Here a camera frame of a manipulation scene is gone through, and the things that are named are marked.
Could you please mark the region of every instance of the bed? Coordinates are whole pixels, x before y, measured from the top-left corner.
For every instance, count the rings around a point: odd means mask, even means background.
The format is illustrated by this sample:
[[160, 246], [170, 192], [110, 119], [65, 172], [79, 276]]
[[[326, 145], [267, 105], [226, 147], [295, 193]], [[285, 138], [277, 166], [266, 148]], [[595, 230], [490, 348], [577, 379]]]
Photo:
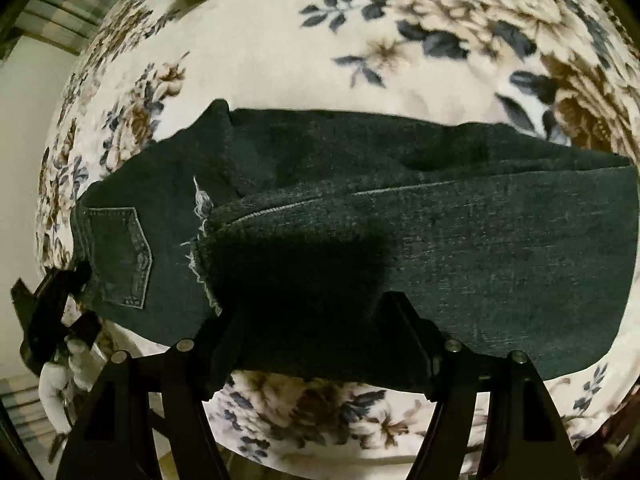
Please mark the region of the bed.
[[[637, 164], [639, 75], [638, 51], [605, 0], [206, 0], [188, 9], [121, 0], [79, 57], [52, 120], [38, 261], [68, 266], [78, 197], [216, 98], [231, 108], [508, 123]], [[575, 447], [617, 412], [640, 374], [637, 282], [638, 274], [610, 351], [546, 383]], [[133, 355], [166, 349], [106, 325]], [[205, 404], [220, 445], [313, 479], [405, 478], [433, 408], [374, 385], [243, 370]], [[478, 465], [487, 410], [480, 395], [464, 474]]]

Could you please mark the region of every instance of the floral tablecloth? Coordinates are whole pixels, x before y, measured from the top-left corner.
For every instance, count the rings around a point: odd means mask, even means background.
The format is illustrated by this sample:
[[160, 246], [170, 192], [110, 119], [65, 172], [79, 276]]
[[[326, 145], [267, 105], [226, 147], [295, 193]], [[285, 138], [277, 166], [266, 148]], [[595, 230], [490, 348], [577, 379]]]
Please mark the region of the floral tablecloth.
[[[639, 71], [635, 49], [596, 0], [207, 0], [188, 10], [122, 0], [79, 58], [52, 122], [38, 258], [68, 266], [70, 210], [89, 184], [189, 126], [215, 98], [232, 108], [505, 122], [638, 162]], [[636, 281], [611, 350], [547, 382], [575, 444], [640, 374]], [[164, 349], [111, 328], [134, 354]], [[434, 408], [417, 394], [247, 371], [205, 407], [223, 446], [334, 480], [404, 478]], [[477, 466], [487, 409], [482, 394], [464, 472]]]

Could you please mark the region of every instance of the white wall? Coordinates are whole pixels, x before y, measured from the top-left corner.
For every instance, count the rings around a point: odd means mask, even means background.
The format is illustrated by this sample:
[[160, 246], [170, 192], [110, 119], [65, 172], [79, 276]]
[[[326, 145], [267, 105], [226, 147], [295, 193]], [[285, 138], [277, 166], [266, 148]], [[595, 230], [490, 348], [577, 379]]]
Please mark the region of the white wall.
[[27, 371], [10, 289], [40, 282], [34, 256], [38, 174], [47, 131], [76, 56], [21, 37], [0, 67], [0, 378]]

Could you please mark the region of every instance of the floral fabric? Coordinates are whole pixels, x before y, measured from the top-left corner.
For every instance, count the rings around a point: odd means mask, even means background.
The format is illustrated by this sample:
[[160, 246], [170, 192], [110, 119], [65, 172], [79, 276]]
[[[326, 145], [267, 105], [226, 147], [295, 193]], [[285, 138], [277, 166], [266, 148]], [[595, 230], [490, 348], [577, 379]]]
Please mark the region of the floral fabric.
[[[509, 123], [637, 164], [639, 73], [595, 0], [207, 0], [188, 10], [122, 0], [79, 57], [52, 121], [38, 259], [68, 266], [76, 199], [215, 98], [232, 108]], [[636, 281], [611, 350], [547, 382], [575, 444], [640, 374]], [[163, 350], [120, 327], [113, 333], [122, 348]], [[318, 479], [405, 478], [433, 414], [417, 394], [247, 371], [205, 407], [223, 446]], [[465, 473], [477, 466], [487, 407], [480, 395]]]

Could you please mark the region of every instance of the black robotic claw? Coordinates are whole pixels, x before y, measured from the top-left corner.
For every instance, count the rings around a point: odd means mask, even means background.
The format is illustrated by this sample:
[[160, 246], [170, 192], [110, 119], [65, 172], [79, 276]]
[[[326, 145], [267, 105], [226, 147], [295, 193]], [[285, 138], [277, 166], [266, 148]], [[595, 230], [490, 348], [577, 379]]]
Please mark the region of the black robotic claw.
[[[402, 293], [384, 294], [380, 309], [396, 328], [407, 373], [437, 402], [408, 480], [457, 480], [476, 394], [485, 391], [491, 402], [479, 479], [580, 479], [558, 412], [525, 354], [496, 358], [446, 340]], [[202, 401], [238, 362], [248, 317], [241, 307], [225, 309], [164, 354], [116, 352], [71, 432], [58, 480], [159, 480], [152, 426], [168, 437], [181, 480], [228, 480]], [[149, 409], [149, 392], [162, 393], [164, 419]]]

